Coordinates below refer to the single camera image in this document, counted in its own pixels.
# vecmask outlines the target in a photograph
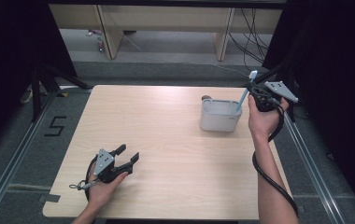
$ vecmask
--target wrist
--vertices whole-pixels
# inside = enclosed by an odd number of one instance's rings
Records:
[[[268,145],[268,135],[263,133],[251,133],[253,142]]]
[[[103,207],[103,204],[88,202],[86,209],[97,214],[103,209]]]

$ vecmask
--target aluminum rail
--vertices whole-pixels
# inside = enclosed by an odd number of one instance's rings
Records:
[[[38,116],[38,119],[35,122],[32,122],[31,125],[29,126],[29,129],[27,130],[25,136],[22,138],[17,150],[15,151],[14,155],[12,156],[11,160],[8,163],[8,166],[6,167],[5,171],[0,177],[0,202],[2,201],[9,183],[11,182],[12,178],[14,175],[17,173],[18,168],[21,165],[21,162],[31,145],[33,139],[35,138],[36,132],[38,130],[38,127],[40,126],[41,122],[43,121],[43,118],[45,117],[45,114],[50,107],[50,104],[52,103],[53,99],[55,99],[57,93],[56,92],[51,92],[49,93],[45,101],[43,103],[43,110]]]
[[[305,141],[303,140],[302,135],[297,129],[295,123],[291,122],[289,116],[285,113],[285,123],[288,126],[288,130],[291,134],[291,138],[296,145],[298,152],[303,160],[306,170],[314,184],[315,190],[317,191],[320,200],[325,207],[326,213],[331,220],[331,223],[335,224],[344,224],[346,221],[344,220],[341,211],[335,201],[332,193],[328,189],[322,175],[320,174],[320,170],[318,169],[317,165],[315,164],[312,156],[306,147]]]

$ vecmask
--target black cable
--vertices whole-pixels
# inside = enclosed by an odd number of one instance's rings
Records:
[[[256,32],[256,23],[255,23],[255,18],[256,18],[256,8],[253,8],[252,9],[252,25],[250,26],[249,24],[249,21],[245,15],[245,12],[244,10],[241,8],[241,13],[242,15],[244,16],[244,19],[245,19],[245,22],[247,23],[247,26],[250,30],[250,33],[249,33],[249,36],[246,36],[244,34],[244,36],[250,40],[250,42],[252,42],[253,44],[256,44],[257,45],[257,48],[258,48],[258,51],[259,51],[259,54],[262,56],[262,58],[265,56],[262,48],[264,49],[268,49],[268,46],[260,39],[259,35],[257,34]],[[255,41],[252,41],[250,39],[250,36],[253,35],[253,38],[255,39]]]
[[[259,63],[262,63],[262,59],[257,57],[255,54],[253,54],[252,52],[248,51],[247,49],[245,49],[244,47],[242,47],[234,38],[231,34],[230,35],[230,38],[233,40],[233,42],[235,43],[235,45],[241,50],[243,51],[244,53],[247,53],[251,58],[253,58],[254,60],[256,60],[257,62]]]
[[[270,136],[268,136],[268,142],[271,142],[271,140],[273,140],[277,136],[277,134],[280,132],[280,130],[282,130],[283,122],[284,122],[283,114],[285,113],[285,110],[282,108],[282,106],[277,105],[276,103],[273,103],[273,104],[277,110],[277,113],[279,114],[279,121],[277,123],[277,128],[274,130],[273,133],[271,133]]]
[[[89,183],[89,178],[90,178],[90,171],[91,171],[91,168],[92,168],[92,165],[94,162],[96,162],[98,160],[98,155],[96,155],[92,161],[90,162],[90,165],[88,166],[88,169],[87,169],[87,174],[85,175],[85,184],[88,184]],[[85,190],[85,197],[87,197],[87,201],[90,200],[90,189],[86,189]]]
[[[279,193],[282,194],[282,196],[288,201],[288,203],[291,204],[291,207],[294,210],[294,213],[296,214],[296,216],[298,216],[298,209],[297,209],[297,205],[294,202],[293,198],[291,197],[291,195],[289,195],[288,192],[286,192],[286,190],[284,190],[279,184],[277,184],[277,182],[275,182],[273,179],[270,178],[270,176],[268,176],[263,170],[262,168],[260,168],[259,164],[257,163],[256,160],[256,154],[255,152],[253,152],[253,157],[252,157],[252,162],[253,162],[253,166],[256,169],[256,171],[271,185],[273,186],[277,191],[279,191]]]
[[[248,48],[248,43],[249,43],[249,40],[250,40],[250,36],[252,35],[251,28],[250,28],[249,24],[248,24],[248,27],[250,29],[250,33],[249,33],[249,37],[248,37],[248,40],[247,40],[247,44],[245,45],[245,49]]]

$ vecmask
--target tape mark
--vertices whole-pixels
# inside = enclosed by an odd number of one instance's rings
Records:
[[[45,203],[45,202],[57,203],[59,202],[60,198],[61,195],[47,194],[47,195],[41,195],[38,201],[40,203]]]
[[[47,137],[60,136],[62,133],[62,130],[64,129],[64,126],[63,125],[54,125],[54,122],[56,119],[66,119],[66,118],[67,118],[67,116],[55,116],[52,119],[52,123],[50,124],[49,128],[59,129],[59,132],[58,133],[46,133],[46,134],[44,134],[44,136],[47,136]]]

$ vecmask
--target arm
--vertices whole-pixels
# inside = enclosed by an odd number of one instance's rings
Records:
[[[90,181],[94,180],[96,177],[93,175],[93,169],[95,164],[92,166],[90,171]],[[102,208],[110,201],[111,196],[113,195],[114,189],[122,182],[122,180],[128,175],[127,172],[117,176],[109,184],[102,182],[96,182],[96,184],[90,187],[90,200],[88,201],[87,206],[81,212],[81,214],[73,221],[74,224],[87,224],[92,223]]]
[[[257,162],[270,178],[286,189],[268,144],[268,136],[277,127],[279,114],[276,110],[267,113],[259,112],[251,95],[248,98],[248,106],[248,126],[253,138]],[[281,106],[286,110],[289,104],[282,98]],[[288,201],[260,175],[258,175],[258,194],[261,223],[298,223],[298,218]]]

